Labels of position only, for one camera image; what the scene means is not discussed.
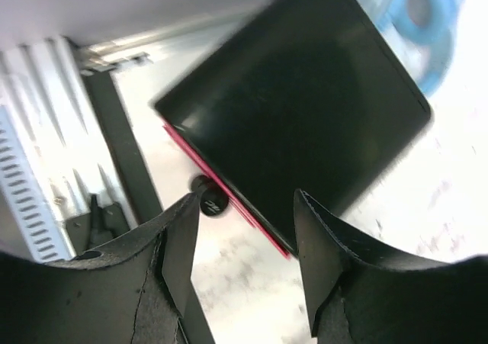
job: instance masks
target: black metal frame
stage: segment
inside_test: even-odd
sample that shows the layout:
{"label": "black metal frame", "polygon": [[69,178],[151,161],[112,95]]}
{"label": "black metal frame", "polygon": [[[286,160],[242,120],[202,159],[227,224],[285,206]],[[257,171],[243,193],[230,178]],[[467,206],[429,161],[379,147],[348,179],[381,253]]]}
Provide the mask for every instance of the black metal frame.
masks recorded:
{"label": "black metal frame", "polygon": [[[99,213],[103,218],[104,225],[112,233],[113,237],[122,236],[130,230],[124,216],[124,211],[119,204],[114,203],[100,209]],[[81,255],[90,248],[92,220],[92,213],[87,213],[66,221],[66,232],[75,249],[76,255]]]}
{"label": "black metal frame", "polygon": [[[124,106],[109,72],[85,77],[85,86],[119,175],[141,221],[162,212],[153,181],[127,119]],[[189,344],[214,344],[214,338],[193,285],[188,286],[181,326]]]}

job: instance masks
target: pink stripe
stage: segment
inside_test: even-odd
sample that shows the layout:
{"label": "pink stripe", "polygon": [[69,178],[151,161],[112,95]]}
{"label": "pink stripe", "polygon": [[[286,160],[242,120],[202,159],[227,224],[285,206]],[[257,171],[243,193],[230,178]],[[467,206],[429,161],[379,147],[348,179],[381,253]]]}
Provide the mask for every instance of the pink stripe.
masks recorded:
{"label": "pink stripe", "polygon": [[221,188],[226,192],[226,194],[229,196],[229,199],[234,206],[235,209],[238,210],[238,212],[244,217],[245,220],[248,221],[248,223],[254,228],[258,227],[259,230],[268,238],[268,240],[271,241],[274,247],[278,249],[278,251],[287,259],[290,258],[290,253],[283,249],[280,244],[271,236],[268,231],[265,230],[265,228],[254,218],[252,214],[249,213],[247,208],[241,203],[241,201],[231,192],[231,190],[223,183],[222,180],[217,176],[215,172],[212,171],[212,169],[209,167],[208,164],[195,152],[194,149],[192,149],[188,143],[185,142],[185,140],[178,134],[178,132],[171,127],[169,124],[166,122],[164,123],[163,126],[168,132],[168,135],[178,144],[183,151],[187,155],[190,156],[191,159],[202,169],[202,171],[207,174],[208,177],[212,178]]}

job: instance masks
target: blue plastic item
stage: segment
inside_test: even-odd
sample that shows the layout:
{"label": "blue plastic item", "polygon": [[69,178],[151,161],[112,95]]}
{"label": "blue plastic item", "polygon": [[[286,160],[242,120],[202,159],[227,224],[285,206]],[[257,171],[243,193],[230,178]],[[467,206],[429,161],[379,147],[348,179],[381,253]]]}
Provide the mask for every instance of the blue plastic item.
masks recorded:
{"label": "blue plastic item", "polygon": [[454,56],[455,29],[445,31],[440,40],[430,46],[430,60],[417,85],[425,96],[432,95],[444,81]]}
{"label": "blue plastic item", "polygon": [[380,32],[393,24],[398,33],[418,45],[438,42],[455,24],[464,0],[429,0],[417,10],[429,14],[429,23],[422,27],[409,13],[409,0],[358,0]]}
{"label": "blue plastic item", "polygon": [[398,33],[420,45],[431,45],[442,40],[449,28],[455,24],[464,0],[429,0],[429,23],[421,27],[409,15],[409,0],[394,0],[391,9],[396,12],[392,22]]}

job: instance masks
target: black rectangular object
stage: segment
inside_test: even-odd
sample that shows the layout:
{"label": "black rectangular object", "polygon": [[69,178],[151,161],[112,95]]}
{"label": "black rectangular object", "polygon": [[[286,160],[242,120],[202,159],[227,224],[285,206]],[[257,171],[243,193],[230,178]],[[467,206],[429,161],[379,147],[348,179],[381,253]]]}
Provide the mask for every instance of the black rectangular object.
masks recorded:
{"label": "black rectangular object", "polygon": [[341,214],[431,116],[355,0],[275,0],[156,110],[293,254],[294,190]]}

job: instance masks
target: black plastic jaw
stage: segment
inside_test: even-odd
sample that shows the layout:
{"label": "black plastic jaw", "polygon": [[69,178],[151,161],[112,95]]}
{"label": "black plastic jaw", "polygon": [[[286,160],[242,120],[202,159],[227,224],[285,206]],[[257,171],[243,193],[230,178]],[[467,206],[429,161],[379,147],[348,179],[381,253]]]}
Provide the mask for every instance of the black plastic jaw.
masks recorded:
{"label": "black plastic jaw", "polygon": [[310,330],[319,343],[488,342],[488,260],[456,264],[388,246],[294,199]]}
{"label": "black plastic jaw", "polygon": [[186,342],[199,203],[187,195],[76,260],[0,254],[0,338],[23,343]]}

